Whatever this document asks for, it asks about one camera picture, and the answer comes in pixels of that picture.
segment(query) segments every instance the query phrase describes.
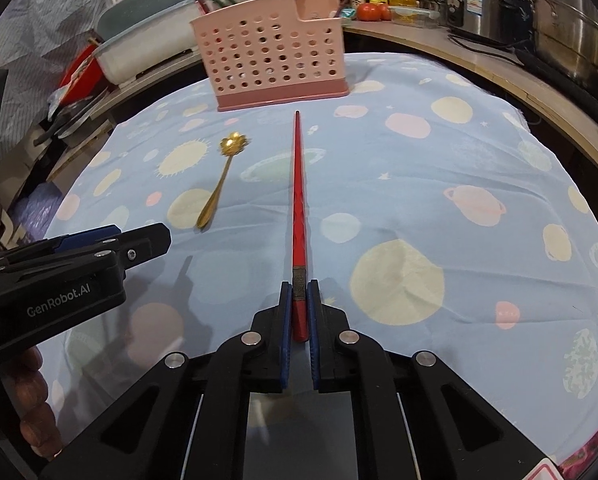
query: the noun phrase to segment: tomato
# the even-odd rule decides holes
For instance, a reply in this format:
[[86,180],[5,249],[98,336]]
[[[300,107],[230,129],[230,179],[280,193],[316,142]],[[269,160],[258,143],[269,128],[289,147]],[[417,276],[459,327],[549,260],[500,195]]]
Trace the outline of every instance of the tomato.
[[393,14],[390,12],[390,7],[388,4],[377,4],[379,10],[381,11],[381,19],[389,22],[393,18]]
[[357,19],[362,22],[379,22],[381,10],[377,4],[361,4],[357,7]]

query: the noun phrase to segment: metal rivet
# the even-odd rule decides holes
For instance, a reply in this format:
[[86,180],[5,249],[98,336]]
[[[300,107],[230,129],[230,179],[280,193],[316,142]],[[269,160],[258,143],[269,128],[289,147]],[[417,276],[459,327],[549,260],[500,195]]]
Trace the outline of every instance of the metal rivet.
[[259,332],[246,332],[241,336],[241,342],[244,345],[254,346],[261,341],[261,334]]
[[164,359],[163,362],[169,368],[179,368],[186,362],[186,358],[184,354],[175,352],[174,354],[166,355],[166,359]]
[[437,362],[437,358],[432,352],[419,352],[415,359],[421,366],[432,366]]
[[359,334],[354,330],[344,330],[339,334],[339,340],[347,345],[354,345],[359,341]]

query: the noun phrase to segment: utensil holder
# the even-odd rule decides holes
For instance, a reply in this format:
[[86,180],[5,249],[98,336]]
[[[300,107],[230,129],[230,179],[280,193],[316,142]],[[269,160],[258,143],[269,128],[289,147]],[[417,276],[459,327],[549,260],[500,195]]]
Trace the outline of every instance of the utensil holder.
[[191,22],[220,112],[348,95],[339,0],[250,0]]

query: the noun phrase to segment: finger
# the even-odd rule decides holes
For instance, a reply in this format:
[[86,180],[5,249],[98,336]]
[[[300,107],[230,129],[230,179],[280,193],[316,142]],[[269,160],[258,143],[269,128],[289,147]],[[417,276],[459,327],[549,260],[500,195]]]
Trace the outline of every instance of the finger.
[[24,413],[48,398],[48,384],[39,372],[26,372],[15,377],[14,391]]
[[36,346],[29,348],[22,354],[14,357],[6,364],[6,373],[11,377],[16,377],[27,371],[36,372],[41,368],[44,360],[41,352]]
[[47,402],[26,413],[20,429],[26,442],[35,447],[41,446],[58,434],[55,414]]
[[36,372],[41,368],[41,365],[44,364],[44,360],[41,356],[41,352],[36,346],[33,348],[29,348],[26,350],[19,358],[19,361],[26,367],[28,370],[32,370]]
[[52,436],[41,446],[32,446],[32,450],[39,456],[47,458],[48,460],[52,460],[55,455],[63,449],[63,447],[64,445],[59,437],[59,432],[57,432],[56,436]]

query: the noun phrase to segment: blue gripper pad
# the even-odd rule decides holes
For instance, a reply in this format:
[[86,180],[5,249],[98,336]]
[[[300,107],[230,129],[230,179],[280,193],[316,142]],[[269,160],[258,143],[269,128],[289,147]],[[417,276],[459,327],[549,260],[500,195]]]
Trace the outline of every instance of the blue gripper pad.
[[308,295],[306,303],[308,306],[308,329],[310,344],[310,369],[313,375],[313,388],[319,390],[319,336],[317,334],[317,315],[316,315],[316,299],[321,301],[321,298],[313,297],[313,288],[308,284]]
[[281,387],[285,390],[288,387],[288,377],[290,375],[290,333],[291,333],[291,313],[293,301],[293,288],[289,285],[287,294],[283,298],[284,309],[284,332],[281,338]]
[[93,245],[99,240],[105,240],[107,238],[114,238],[121,234],[121,229],[116,225],[109,225],[105,227],[98,227],[97,229],[90,229],[89,231],[82,231],[74,235],[68,235],[55,249],[55,253],[63,253],[64,251],[71,251],[72,249],[79,249],[80,247],[86,247]]

